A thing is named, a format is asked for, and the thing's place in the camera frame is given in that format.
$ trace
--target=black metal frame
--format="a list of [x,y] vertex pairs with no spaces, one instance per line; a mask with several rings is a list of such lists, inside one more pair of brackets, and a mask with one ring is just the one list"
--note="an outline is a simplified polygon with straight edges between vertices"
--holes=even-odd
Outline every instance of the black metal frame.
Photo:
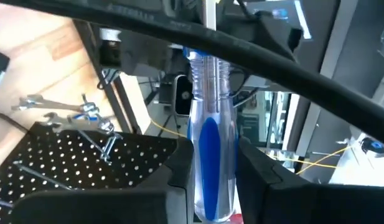
[[[85,21],[73,20],[76,30],[78,31],[81,40],[85,46],[85,50],[91,60],[93,68],[98,75],[98,78],[101,82],[105,82],[105,78],[102,74],[102,67],[99,63],[99,45],[100,38],[98,35],[99,27]],[[128,95],[125,92],[125,87],[119,78],[113,81],[119,100],[116,97],[115,90],[111,85],[107,85],[104,89],[107,98],[109,99],[110,106],[112,107],[115,116],[119,122],[119,125],[123,132],[125,133],[135,133],[141,134],[141,130],[139,128],[138,122],[136,121],[135,114],[132,110],[131,103],[128,100]],[[125,114],[121,109],[120,102],[123,105],[125,110]],[[128,126],[127,119],[131,125],[131,129]]]

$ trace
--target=yellow wire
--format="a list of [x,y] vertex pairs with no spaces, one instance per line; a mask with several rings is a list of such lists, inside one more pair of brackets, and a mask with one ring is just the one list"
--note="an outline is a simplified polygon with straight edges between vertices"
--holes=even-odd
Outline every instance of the yellow wire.
[[304,172],[305,170],[308,170],[308,169],[311,168],[312,166],[316,166],[318,163],[322,162],[323,160],[325,160],[325,159],[327,159],[327,158],[329,158],[329,157],[331,157],[331,156],[334,156],[334,155],[336,155],[336,154],[338,154],[338,153],[340,153],[340,152],[344,152],[344,151],[347,150],[347,149],[349,149],[349,146],[347,146],[347,147],[345,147],[345,148],[343,148],[343,149],[340,149],[340,150],[338,150],[338,151],[336,151],[336,152],[333,152],[332,154],[330,154],[330,155],[328,155],[328,156],[325,156],[325,157],[323,157],[322,159],[319,159],[318,161],[314,162],[313,164],[311,164],[311,165],[309,165],[309,166],[303,168],[302,170],[300,170],[300,171],[297,173],[297,175],[301,174],[301,173]]
[[184,137],[184,138],[186,138],[186,135],[184,135],[184,134],[179,134],[179,133],[177,133],[177,132],[175,132],[175,131],[171,131],[170,129],[167,129],[167,128],[165,128],[165,127],[163,127],[163,126],[160,126],[159,124],[157,124],[155,121],[153,121],[152,119],[151,119],[151,121],[152,121],[152,124],[154,124],[156,127],[158,127],[158,128],[161,128],[163,131],[167,131],[168,133],[171,133],[171,134],[175,134],[175,135],[178,135],[178,136],[180,136],[180,137]]
[[[163,131],[167,131],[168,133],[175,134],[175,135],[178,135],[178,136],[180,136],[180,137],[186,138],[186,135],[177,133],[177,132],[175,132],[175,131],[171,131],[170,129],[167,129],[167,128],[165,128],[165,127],[163,127],[163,126],[157,124],[157,123],[156,123],[155,121],[153,121],[152,119],[151,119],[151,122],[152,122],[152,124],[154,124],[156,127],[162,129]],[[284,159],[282,158],[282,159],[283,159],[283,160],[286,160],[286,161],[293,161],[293,162],[300,162],[300,163],[303,163],[303,164],[310,164],[310,165],[307,166],[305,169],[299,171],[297,174],[300,174],[301,172],[304,172],[305,170],[307,170],[308,168],[310,168],[310,167],[312,167],[312,166],[327,167],[327,168],[334,168],[334,169],[335,169],[335,168],[337,168],[336,166],[330,166],[330,165],[319,164],[319,162],[322,161],[322,160],[324,160],[324,159],[327,159],[327,158],[330,157],[330,156],[334,156],[335,154],[340,153],[340,152],[342,152],[342,151],[344,151],[344,150],[346,150],[346,149],[347,149],[347,148],[342,149],[342,150],[339,150],[339,151],[337,151],[337,152],[335,152],[335,153],[333,153],[333,154],[331,154],[331,155],[328,155],[328,156],[324,157],[323,159],[318,160],[318,161],[316,161],[316,162],[306,162],[306,161],[300,161],[300,160],[298,160],[298,159],[285,159],[285,158],[284,158]]]
[[277,156],[269,156],[269,157],[273,157],[273,158],[276,158],[276,159],[282,159],[282,160],[285,160],[285,161],[300,162],[300,163],[303,163],[303,164],[310,164],[310,165],[319,166],[319,167],[327,167],[327,168],[334,168],[334,169],[337,168],[336,166],[330,166],[330,165],[324,165],[324,164],[315,164],[314,162],[300,161],[298,159],[279,158]]

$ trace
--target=wooden surface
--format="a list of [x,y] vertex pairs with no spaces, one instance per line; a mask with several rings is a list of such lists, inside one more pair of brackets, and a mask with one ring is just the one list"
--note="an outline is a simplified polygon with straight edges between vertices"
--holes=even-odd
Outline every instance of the wooden surface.
[[[0,52],[11,58],[0,84],[0,112],[25,127],[52,111],[11,111],[19,97],[28,94],[80,105],[81,94],[86,93],[101,115],[113,114],[105,93],[96,89],[98,78],[71,19],[0,4]],[[114,124],[120,131],[117,121]],[[0,120],[0,164],[23,135]]]

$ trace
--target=silver wrench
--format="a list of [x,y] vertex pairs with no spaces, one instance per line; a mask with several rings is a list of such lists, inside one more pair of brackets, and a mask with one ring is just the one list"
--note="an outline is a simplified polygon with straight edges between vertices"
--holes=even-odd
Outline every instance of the silver wrench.
[[62,118],[57,113],[47,113],[44,115],[48,118],[48,121],[41,122],[44,126],[51,126],[57,124],[57,128],[52,128],[54,133],[60,133],[63,130],[87,130],[87,131],[99,131],[99,121],[89,121],[85,119],[72,119],[70,117]]
[[27,97],[21,97],[19,105],[12,106],[12,110],[26,110],[30,108],[44,108],[44,109],[56,109],[56,110],[72,110],[79,113],[93,116],[99,113],[99,108],[95,103],[87,102],[85,95],[83,94],[83,105],[68,105],[65,103],[59,103],[56,101],[45,100],[42,95],[34,94]]

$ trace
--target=wire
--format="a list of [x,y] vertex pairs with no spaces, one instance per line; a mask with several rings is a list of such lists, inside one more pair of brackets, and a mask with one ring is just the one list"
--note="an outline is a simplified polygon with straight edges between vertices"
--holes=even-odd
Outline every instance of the wire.
[[336,166],[330,166],[330,165],[324,165],[324,164],[315,164],[314,162],[300,161],[298,159],[279,158],[277,156],[269,156],[269,157],[273,157],[273,158],[281,159],[281,160],[285,160],[285,161],[300,162],[302,164],[310,164],[310,165],[319,166],[319,167],[326,167],[326,168],[333,168],[333,169],[337,168]]
[[238,107],[238,106],[243,105],[243,104],[246,103],[248,100],[250,100],[252,97],[254,97],[254,96],[258,93],[259,90],[260,90],[259,88],[255,88],[254,90],[252,90],[252,91],[250,92],[250,94],[249,94],[248,96],[246,96],[246,98],[244,98],[244,99],[240,100],[239,102],[235,103],[235,104],[233,105],[233,107],[236,108],[236,107]]
[[0,2],[127,29],[199,49],[278,83],[384,143],[383,107],[334,80],[309,72],[292,60],[245,40],[125,4],[59,0]]
[[345,148],[343,148],[343,149],[340,149],[340,150],[338,150],[338,151],[336,151],[336,152],[333,152],[332,154],[330,154],[330,155],[328,155],[328,156],[323,157],[322,159],[319,159],[318,161],[314,162],[313,164],[311,164],[311,165],[309,165],[309,166],[303,168],[302,170],[300,170],[300,171],[297,173],[297,175],[303,173],[305,170],[308,170],[308,169],[311,168],[312,166],[316,166],[318,163],[322,162],[323,160],[325,160],[325,159],[327,159],[327,158],[329,158],[329,157],[332,157],[332,156],[334,156],[334,155],[336,155],[336,154],[338,154],[338,153],[340,153],[340,152],[344,152],[344,151],[346,151],[346,150],[349,149],[349,148],[350,148],[350,146],[347,146],[347,147],[345,147]]
[[[185,135],[180,134],[180,133],[177,133],[177,132],[175,132],[175,131],[171,131],[170,129],[167,129],[167,128],[165,128],[165,127],[163,127],[163,126],[157,124],[157,123],[156,123],[155,121],[153,121],[152,119],[151,119],[151,122],[152,122],[152,124],[154,124],[156,127],[162,129],[163,131],[167,131],[168,133],[175,134],[175,135],[178,135],[178,136],[180,136],[180,137],[184,137],[184,138],[186,138]],[[276,159],[280,159],[280,158],[277,157],[277,156],[269,156],[269,157],[273,157],[273,158],[276,158]],[[318,162],[320,162],[320,161],[313,163],[313,162],[300,161],[300,160],[298,160],[298,159],[288,159],[288,158],[282,158],[282,160],[285,160],[285,161],[293,161],[293,162],[300,162],[300,163],[303,163],[303,164],[310,164],[310,165],[312,165],[312,166],[319,166],[319,167],[326,167],[326,168],[333,168],[333,169],[337,168],[336,166],[330,166],[330,165],[318,164]]]
[[180,137],[183,137],[183,138],[186,138],[186,135],[184,134],[180,134],[180,133],[176,133],[175,131],[171,131],[170,129],[167,129],[159,124],[157,124],[155,121],[153,121],[152,119],[150,119],[152,124],[154,124],[156,127],[162,129],[163,131],[167,131],[168,133],[171,133],[171,134],[175,134],[175,135],[178,135]]

